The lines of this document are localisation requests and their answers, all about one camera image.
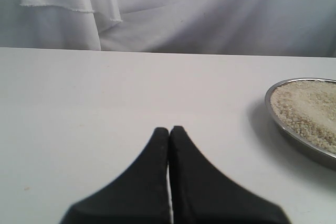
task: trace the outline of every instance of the rice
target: rice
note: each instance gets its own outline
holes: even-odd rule
[[[336,85],[295,81],[278,87],[272,108],[286,126],[315,146],[336,154]]]

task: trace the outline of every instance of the uncooked rice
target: uncooked rice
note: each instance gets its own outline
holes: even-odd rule
[[[272,108],[286,126],[313,145],[336,154],[336,85],[295,81],[278,87]]]

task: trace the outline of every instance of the metal tray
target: metal tray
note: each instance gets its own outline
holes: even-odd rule
[[[295,147],[298,151],[305,154],[310,159],[316,161],[317,163],[328,167],[330,169],[336,170],[336,155],[332,154],[320,147],[317,147],[310,143],[305,138],[301,137],[297,133],[295,133],[292,129],[287,127],[275,114],[272,106],[271,106],[271,96],[275,89],[277,87],[280,87],[284,84],[288,84],[290,82],[294,81],[324,81],[324,82],[331,82],[336,84],[335,80],[329,80],[329,79],[319,79],[319,78],[296,78],[296,79],[289,79],[280,81],[276,84],[274,84],[272,87],[269,88],[269,90],[266,92],[265,95],[265,105],[270,113],[271,117],[277,124],[280,133],[286,138],[286,140]]]

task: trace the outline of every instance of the white table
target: white table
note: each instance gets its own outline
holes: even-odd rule
[[[59,222],[174,125],[293,224],[334,223],[336,172],[293,150],[264,107],[295,77],[336,79],[336,59],[1,48],[0,223]]]

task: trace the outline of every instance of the metal plate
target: metal plate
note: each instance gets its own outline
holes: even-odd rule
[[[282,135],[286,137],[288,142],[293,145],[297,150],[301,153],[305,154],[312,160],[318,162],[319,164],[326,166],[330,169],[336,170],[336,155],[332,154],[320,147],[317,147],[310,143],[305,138],[301,137],[297,133],[295,133],[292,129],[287,127],[284,122],[280,120],[275,114],[272,106],[271,106],[271,96],[273,92],[280,86],[288,84],[290,82],[295,81],[323,81],[323,82],[331,82],[336,84],[335,80],[328,80],[328,79],[319,79],[319,78],[296,78],[296,79],[289,79],[285,81],[280,81],[274,84],[270,89],[266,92],[265,95],[265,105],[267,107],[268,112],[270,113],[271,117],[277,124],[278,128]]]

